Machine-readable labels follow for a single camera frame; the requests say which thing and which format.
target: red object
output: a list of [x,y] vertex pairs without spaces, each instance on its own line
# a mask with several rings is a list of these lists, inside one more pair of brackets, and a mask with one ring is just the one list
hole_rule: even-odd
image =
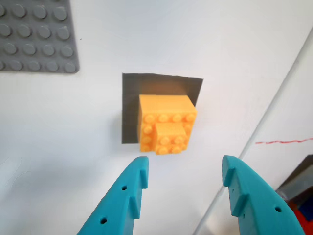
[[309,222],[303,230],[306,235],[313,235],[313,222]]
[[313,235],[313,221],[309,222],[300,210],[293,211],[306,235]]

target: white surface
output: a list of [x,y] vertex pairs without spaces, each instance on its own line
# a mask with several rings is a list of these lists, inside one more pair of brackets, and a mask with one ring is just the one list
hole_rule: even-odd
[[121,145],[121,74],[153,72],[204,82],[188,150],[148,154],[149,189],[134,234],[190,235],[221,185],[222,156],[240,154],[291,67],[312,7],[73,0],[81,70],[0,73],[1,234],[79,231],[141,155],[138,145]]
[[[302,52],[243,153],[243,160],[275,190],[313,153],[313,140],[289,144],[256,142],[305,140],[313,137],[313,30]],[[212,208],[196,235],[238,235],[238,219],[230,214],[228,189]]]

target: yellow lego brick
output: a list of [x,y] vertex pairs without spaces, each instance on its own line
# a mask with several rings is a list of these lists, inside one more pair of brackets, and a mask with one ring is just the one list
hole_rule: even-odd
[[[167,152],[180,152],[179,149],[185,150],[197,115],[197,110],[189,97],[187,95],[140,95],[139,100],[137,134],[140,151],[155,150],[156,153],[166,154]],[[180,130],[185,132],[186,139],[178,146],[164,145],[162,151],[156,149],[159,147],[156,140],[156,124],[158,123],[179,124]]]
[[186,149],[187,134],[180,123],[157,123],[154,149],[157,154],[180,153]]

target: red marker line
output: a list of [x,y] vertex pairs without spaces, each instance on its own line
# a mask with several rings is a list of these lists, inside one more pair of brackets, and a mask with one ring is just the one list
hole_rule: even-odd
[[294,141],[271,141],[271,142],[256,142],[255,144],[272,144],[272,143],[303,143],[305,141],[313,141],[313,138],[308,138],[308,139],[305,139],[305,140],[302,140],[302,141],[297,141],[297,140],[294,140]]

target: gray object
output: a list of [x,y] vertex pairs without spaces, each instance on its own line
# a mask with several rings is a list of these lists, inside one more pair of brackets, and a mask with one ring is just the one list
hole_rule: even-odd
[[122,143],[138,143],[140,94],[188,95],[196,106],[203,79],[150,73],[124,73],[122,97]]
[[69,0],[0,0],[0,71],[78,70]]
[[287,184],[281,186],[276,192],[284,200],[289,201],[311,187],[313,187],[313,165],[309,166]]

